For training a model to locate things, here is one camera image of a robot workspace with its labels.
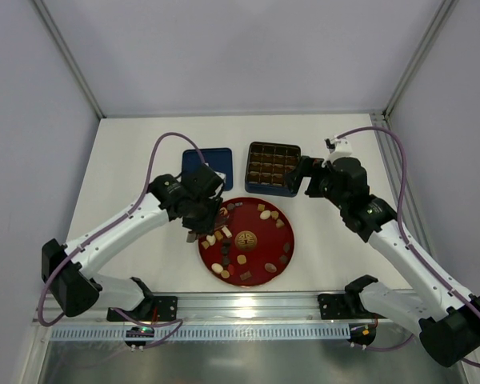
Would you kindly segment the white rectangular chocolate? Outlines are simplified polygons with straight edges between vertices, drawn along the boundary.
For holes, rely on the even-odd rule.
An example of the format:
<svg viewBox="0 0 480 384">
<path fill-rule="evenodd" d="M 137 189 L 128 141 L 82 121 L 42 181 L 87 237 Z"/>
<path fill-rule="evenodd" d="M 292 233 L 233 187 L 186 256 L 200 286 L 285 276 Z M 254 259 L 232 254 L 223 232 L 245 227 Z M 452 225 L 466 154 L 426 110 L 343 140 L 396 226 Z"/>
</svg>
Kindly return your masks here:
<svg viewBox="0 0 480 384">
<path fill-rule="evenodd" d="M 231 237 L 232 237 L 232 233 L 230 232 L 230 230 L 229 230 L 226 226 L 224 226 L 224 227 L 222 228 L 222 232 L 224 233 L 224 235 L 225 235 L 227 238 L 231 238 Z"/>
</svg>

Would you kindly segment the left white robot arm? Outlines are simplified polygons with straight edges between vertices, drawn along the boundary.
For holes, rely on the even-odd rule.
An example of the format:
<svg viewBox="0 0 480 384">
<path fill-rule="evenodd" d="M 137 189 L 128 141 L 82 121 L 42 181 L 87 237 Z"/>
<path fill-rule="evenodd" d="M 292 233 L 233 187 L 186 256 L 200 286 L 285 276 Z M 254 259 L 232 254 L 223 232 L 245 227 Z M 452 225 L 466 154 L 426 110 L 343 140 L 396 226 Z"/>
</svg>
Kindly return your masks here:
<svg viewBox="0 0 480 384">
<path fill-rule="evenodd" d="M 68 318 L 95 307 L 109 316 L 145 321 L 155 308 L 155 296 L 140 278 L 119 279 L 99 273 L 113 257 L 141 236 L 181 220 L 197 235 L 212 234 L 222 205 L 226 176 L 202 164 L 180 178 L 156 177 L 140 199 L 93 232 L 61 244 L 42 246 L 42 280 Z"/>
</svg>

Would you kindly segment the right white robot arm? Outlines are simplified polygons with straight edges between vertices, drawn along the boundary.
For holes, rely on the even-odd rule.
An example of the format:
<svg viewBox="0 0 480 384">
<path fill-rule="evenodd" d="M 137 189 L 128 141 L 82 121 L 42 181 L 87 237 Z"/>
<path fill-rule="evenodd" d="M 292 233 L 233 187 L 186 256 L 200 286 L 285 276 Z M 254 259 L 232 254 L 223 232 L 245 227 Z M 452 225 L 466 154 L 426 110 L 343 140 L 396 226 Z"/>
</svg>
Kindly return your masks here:
<svg viewBox="0 0 480 384">
<path fill-rule="evenodd" d="M 345 226 L 384 256 L 417 295 L 409 298 L 365 275 L 345 288 L 353 302 L 417 336 L 441 366 L 464 361 L 480 347 L 480 295 L 448 275 L 413 241 L 397 212 L 370 192 L 359 160 L 304 156 L 284 179 L 296 193 L 304 178 L 310 180 L 305 194 L 337 207 Z"/>
</svg>

